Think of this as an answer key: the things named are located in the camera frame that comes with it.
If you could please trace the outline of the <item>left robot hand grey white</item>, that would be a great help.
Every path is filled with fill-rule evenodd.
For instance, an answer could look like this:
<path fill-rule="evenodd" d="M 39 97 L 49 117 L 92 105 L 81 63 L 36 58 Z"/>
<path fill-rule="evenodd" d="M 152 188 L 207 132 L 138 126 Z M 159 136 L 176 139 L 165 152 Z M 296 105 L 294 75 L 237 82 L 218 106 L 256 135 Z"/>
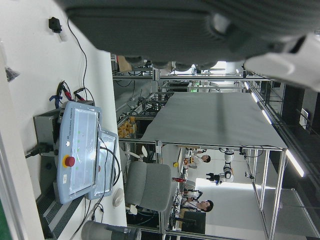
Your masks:
<path fill-rule="evenodd" d="M 320 89 L 317 0 L 58 0 L 99 50 L 131 64 L 206 70 L 219 61 Z"/>

